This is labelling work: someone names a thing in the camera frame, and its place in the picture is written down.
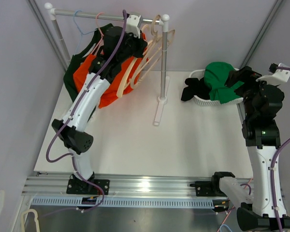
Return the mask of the beige plastic hanger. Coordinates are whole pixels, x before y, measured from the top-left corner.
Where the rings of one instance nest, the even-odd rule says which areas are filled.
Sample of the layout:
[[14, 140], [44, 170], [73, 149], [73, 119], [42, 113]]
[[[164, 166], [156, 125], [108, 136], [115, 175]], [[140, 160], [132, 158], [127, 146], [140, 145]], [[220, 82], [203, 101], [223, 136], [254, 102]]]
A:
[[148, 72], [156, 65], [160, 59], [162, 47], [160, 45], [161, 37], [158, 31], [154, 30], [155, 26], [145, 25], [142, 30], [150, 30], [152, 39], [147, 42], [147, 47], [143, 52], [143, 58], [133, 58], [128, 65], [127, 70], [120, 81], [116, 96], [121, 98], [124, 91], [128, 88], [136, 89]]
[[[159, 26], [161, 26], [161, 29], [165, 29], [166, 23], [169, 22], [170, 17], [167, 14], [164, 14], [160, 16], [159, 14], [156, 15], [154, 18], [154, 21], [159, 21]], [[138, 64], [135, 72], [133, 73], [132, 77], [129, 79], [129, 85], [132, 89], [136, 89], [140, 83], [143, 81], [143, 79], [147, 76], [150, 70], [154, 68], [156, 63], [160, 60], [162, 57], [162, 39], [163, 35], [162, 33], [159, 33], [158, 30], [155, 30], [155, 23], [152, 22], [151, 25], [145, 25], [142, 27], [142, 32], [150, 32], [151, 34], [151, 40], [146, 41], [147, 47], [145, 51], [143, 52], [143, 58]], [[172, 44], [174, 39], [175, 30], [169, 30], [166, 29], [167, 35], [167, 48], [169, 45]]]

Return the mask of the orange t shirt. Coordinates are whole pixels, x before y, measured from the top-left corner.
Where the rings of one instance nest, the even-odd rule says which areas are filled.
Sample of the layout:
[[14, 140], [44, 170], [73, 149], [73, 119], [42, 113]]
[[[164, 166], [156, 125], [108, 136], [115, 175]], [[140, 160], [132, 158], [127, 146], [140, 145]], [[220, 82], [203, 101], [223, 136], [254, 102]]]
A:
[[[93, 54], [89, 54], [85, 61], [81, 64], [81, 66], [78, 68], [78, 70], [73, 74], [73, 80], [76, 85], [78, 93], [80, 92], [83, 84], [85, 83], [86, 75], [88, 73], [88, 69], [90, 67], [91, 62], [94, 60], [96, 56]], [[121, 71], [119, 74], [115, 77], [112, 84], [109, 86], [109, 88], [103, 93], [99, 108], [106, 107], [116, 101], [118, 97], [116, 96], [117, 89], [119, 87], [120, 81], [124, 75], [124, 72], [127, 70], [128, 65], [132, 62], [132, 59], [134, 57], [131, 57], [123, 62], [121, 65]], [[124, 91], [124, 94], [128, 94], [132, 91], [131, 88], [128, 88]]]

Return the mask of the black t shirt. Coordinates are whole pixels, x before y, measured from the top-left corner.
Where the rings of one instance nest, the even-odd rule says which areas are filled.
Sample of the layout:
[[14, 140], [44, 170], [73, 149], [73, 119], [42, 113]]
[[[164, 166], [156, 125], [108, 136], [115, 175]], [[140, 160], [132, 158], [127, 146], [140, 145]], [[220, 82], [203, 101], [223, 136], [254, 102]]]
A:
[[210, 99], [210, 88], [206, 86], [204, 78], [187, 78], [185, 84], [187, 86], [182, 91], [181, 101], [187, 102], [194, 96], [198, 96], [203, 100]]

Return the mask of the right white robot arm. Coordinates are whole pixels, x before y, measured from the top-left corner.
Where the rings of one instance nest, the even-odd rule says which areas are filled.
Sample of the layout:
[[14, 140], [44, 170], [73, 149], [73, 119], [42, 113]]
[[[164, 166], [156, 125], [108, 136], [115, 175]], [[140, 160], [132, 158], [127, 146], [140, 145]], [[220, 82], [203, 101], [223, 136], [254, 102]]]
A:
[[231, 200], [238, 225], [244, 232], [290, 230], [290, 216], [283, 204], [278, 169], [278, 155], [285, 144], [281, 144], [275, 122], [285, 98], [279, 85], [288, 81], [290, 67], [273, 63], [269, 71], [270, 74], [261, 75], [245, 66], [231, 71], [225, 82], [226, 87], [243, 82], [234, 92], [243, 98], [242, 134], [253, 171], [254, 192], [249, 195], [228, 172], [215, 173], [210, 189], [213, 194], [225, 194]]

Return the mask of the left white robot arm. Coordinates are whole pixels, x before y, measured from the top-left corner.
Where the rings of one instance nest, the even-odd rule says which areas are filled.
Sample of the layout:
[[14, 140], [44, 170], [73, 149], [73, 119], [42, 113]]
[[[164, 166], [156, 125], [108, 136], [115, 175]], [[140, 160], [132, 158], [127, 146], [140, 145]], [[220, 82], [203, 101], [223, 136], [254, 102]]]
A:
[[77, 188], [84, 194], [94, 190], [93, 169], [87, 151], [94, 138], [85, 132], [87, 123], [98, 106], [103, 93], [121, 72], [122, 64], [129, 58], [143, 58], [147, 42], [142, 34], [124, 31], [122, 27], [108, 28], [101, 46], [88, 68], [85, 82], [72, 106], [61, 119], [54, 119], [52, 128], [68, 149], [74, 175], [79, 179]]

